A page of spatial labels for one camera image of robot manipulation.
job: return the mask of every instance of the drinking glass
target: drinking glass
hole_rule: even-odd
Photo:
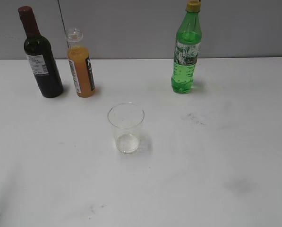
[[[119,151],[132,153],[137,150],[144,116],[144,110],[134,103],[121,103],[110,109],[107,117]]]

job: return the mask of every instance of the green soda bottle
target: green soda bottle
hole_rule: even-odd
[[[189,93],[193,85],[193,72],[202,39],[198,18],[200,9],[200,1],[192,0],[187,3],[186,16],[176,34],[171,85],[177,93]]]

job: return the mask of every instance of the bottle label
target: bottle label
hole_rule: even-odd
[[[68,61],[69,61],[69,66],[70,66],[71,74],[73,75],[76,91],[78,93],[81,93],[81,87],[80,87],[80,84],[79,84],[79,80],[78,80],[77,71],[76,71],[76,67],[75,67],[74,61],[72,61],[70,59]]]
[[[93,71],[92,66],[90,64],[89,56],[85,59],[87,69],[88,69],[88,76],[89,76],[89,83],[90,83],[90,89],[94,90],[94,77],[93,77]]]
[[[26,55],[35,76],[46,76],[48,70],[43,55]]]
[[[176,41],[174,62],[180,65],[196,64],[199,45],[200,43],[195,45],[188,45]]]

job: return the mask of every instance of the yellow bottle cap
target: yellow bottle cap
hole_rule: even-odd
[[[198,13],[201,11],[201,2],[196,0],[191,0],[187,3],[186,11],[190,13]]]

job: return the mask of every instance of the gray wall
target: gray wall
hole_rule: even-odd
[[[172,58],[187,0],[60,0],[66,28],[85,33],[91,58]],[[0,59],[24,59],[17,8],[30,5],[56,58],[66,42],[56,0],[0,1]],[[200,57],[282,56],[282,0],[203,0]]]

